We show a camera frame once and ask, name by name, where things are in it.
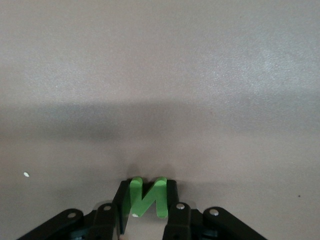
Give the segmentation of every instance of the screw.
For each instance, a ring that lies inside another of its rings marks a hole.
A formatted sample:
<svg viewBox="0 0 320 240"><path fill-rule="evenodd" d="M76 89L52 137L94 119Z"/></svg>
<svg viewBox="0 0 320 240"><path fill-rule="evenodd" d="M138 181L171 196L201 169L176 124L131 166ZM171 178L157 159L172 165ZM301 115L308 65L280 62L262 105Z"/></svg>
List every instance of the screw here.
<svg viewBox="0 0 320 240"><path fill-rule="evenodd" d="M107 205L107 206L105 206L104 208L103 208L103 210L105 210L105 211L109 211L111 209L111 206L109 206L109 205Z"/></svg>
<svg viewBox="0 0 320 240"><path fill-rule="evenodd" d="M77 214L75 212L72 212L68 215L68 219L72 219L76 216Z"/></svg>
<svg viewBox="0 0 320 240"><path fill-rule="evenodd" d="M182 210L182 209L185 209L185 205L183 205L182 203L178 203L176 205L176 208Z"/></svg>
<svg viewBox="0 0 320 240"><path fill-rule="evenodd" d="M210 209L209 213L210 213L211 215L213 215L213 216L218 216L218 215L219 215L218 210L217 210L217 209L214 209L214 208Z"/></svg>

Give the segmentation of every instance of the table surface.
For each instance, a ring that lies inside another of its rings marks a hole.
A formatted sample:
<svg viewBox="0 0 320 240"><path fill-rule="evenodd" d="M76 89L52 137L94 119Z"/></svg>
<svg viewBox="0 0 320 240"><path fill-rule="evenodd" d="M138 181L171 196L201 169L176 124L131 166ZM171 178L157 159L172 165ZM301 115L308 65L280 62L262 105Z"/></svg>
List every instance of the table surface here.
<svg viewBox="0 0 320 240"><path fill-rule="evenodd" d="M0 239L121 180L320 236L320 1L0 3ZM151 209L127 239L162 239Z"/></svg>

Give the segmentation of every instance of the green plastic object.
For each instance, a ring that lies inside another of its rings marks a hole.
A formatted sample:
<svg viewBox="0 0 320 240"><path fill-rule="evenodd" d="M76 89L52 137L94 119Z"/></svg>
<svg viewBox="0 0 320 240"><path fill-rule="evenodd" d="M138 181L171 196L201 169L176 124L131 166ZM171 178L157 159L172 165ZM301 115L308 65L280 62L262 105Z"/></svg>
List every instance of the green plastic object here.
<svg viewBox="0 0 320 240"><path fill-rule="evenodd" d="M155 201L156 215L159 218L166 218L168 216L167 179L159 177L143 196L142 178L133 178L130 182L130 201L131 213L134 217L141 217Z"/></svg>

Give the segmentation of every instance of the silver screw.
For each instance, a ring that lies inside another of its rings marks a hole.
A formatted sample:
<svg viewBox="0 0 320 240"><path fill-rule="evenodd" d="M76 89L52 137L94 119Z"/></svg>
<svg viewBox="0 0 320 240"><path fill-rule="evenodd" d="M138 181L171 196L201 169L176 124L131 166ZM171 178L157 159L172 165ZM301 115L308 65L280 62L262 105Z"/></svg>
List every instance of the silver screw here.
<svg viewBox="0 0 320 240"><path fill-rule="evenodd" d="M68 215L68 219L72 219L76 216L77 214L75 212L72 212Z"/></svg>
<svg viewBox="0 0 320 240"><path fill-rule="evenodd" d="M210 213L211 215L213 215L213 216L218 216L218 215L219 215L218 210L217 210L217 209L214 209L214 208L210 209L209 213Z"/></svg>
<svg viewBox="0 0 320 240"><path fill-rule="evenodd" d="M109 206L109 205L107 205L107 206L105 206L104 208L103 208L103 210L105 210L105 211L109 211L111 209L111 206Z"/></svg>
<svg viewBox="0 0 320 240"><path fill-rule="evenodd" d="M182 210L182 209L185 209L185 205L183 205L182 203L178 203L176 205L176 208Z"/></svg>

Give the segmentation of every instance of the green letter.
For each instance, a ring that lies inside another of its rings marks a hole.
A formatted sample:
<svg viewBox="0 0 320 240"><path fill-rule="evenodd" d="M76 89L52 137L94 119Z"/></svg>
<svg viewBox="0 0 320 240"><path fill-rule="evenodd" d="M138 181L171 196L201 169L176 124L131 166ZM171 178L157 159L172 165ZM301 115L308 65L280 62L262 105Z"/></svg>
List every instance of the green letter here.
<svg viewBox="0 0 320 240"><path fill-rule="evenodd" d="M144 197L142 193L143 180L141 177L135 177L130 182L131 212L133 216L141 217L154 201L156 203L156 215L159 218L168 216L167 179L165 177L159 177Z"/></svg>

